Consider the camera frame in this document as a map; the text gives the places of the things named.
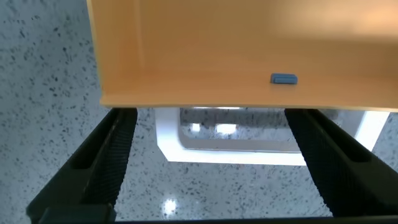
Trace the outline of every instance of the floor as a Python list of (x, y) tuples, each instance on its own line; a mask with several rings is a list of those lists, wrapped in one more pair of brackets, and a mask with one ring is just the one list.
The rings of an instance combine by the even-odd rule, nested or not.
[[(107, 113), (84, 0), (0, 0), (0, 221), (27, 204)], [(374, 153), (398, 170), (398, 114)], [(306, 167), (167, 162), (139, 110), (118, 220), (329, 216)]]

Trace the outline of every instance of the speckled floor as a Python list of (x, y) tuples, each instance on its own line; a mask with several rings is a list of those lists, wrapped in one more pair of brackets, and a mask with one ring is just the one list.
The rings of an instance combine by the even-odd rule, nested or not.
[[(1, 223), (29, 221), (27, 204), (107, 113), (99, 98), (85, 1), (0, 0)], [(330, 215), (306, 167), (167, 162), (153, 110), (138, 123), (118, 220)], [(397, 135), (391, 114), (374, 149), (395, 170)]]

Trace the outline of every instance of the terrazzo floor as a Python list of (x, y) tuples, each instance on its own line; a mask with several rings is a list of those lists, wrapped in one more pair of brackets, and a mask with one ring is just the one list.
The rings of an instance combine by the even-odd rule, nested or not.
[[(85, 1), (0, 0), (2, 224), (29, 222), (27, 204), (107, 113), (100, 92)], [(137, 123), (118, 220), (331, 215), (305, 166), (167, 162), (153, 109)], [(391, 114), (374, 148), (395, 170), (397, 127)]]

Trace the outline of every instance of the ridged black rubber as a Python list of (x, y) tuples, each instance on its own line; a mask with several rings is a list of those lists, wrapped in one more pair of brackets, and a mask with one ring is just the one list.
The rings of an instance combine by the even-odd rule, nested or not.
[[(319, 111), (286, 109), (285, 115), (312, 179), (334, 217), (397, 214), (393, 197), (398, 189), (390, 189), (391, 184), (377, 185), (371, 175), (368, 179), (366, 176), (388, 175), (382, 180), (395, 185), (397, 176), (392, 169)], [(391, 200), (384, 197), (388, 194), (383, 190), (390, 191)]]
[(120, 110), (82, 203), (115, 205), (129, 162), (136, 120), (136, 109)]

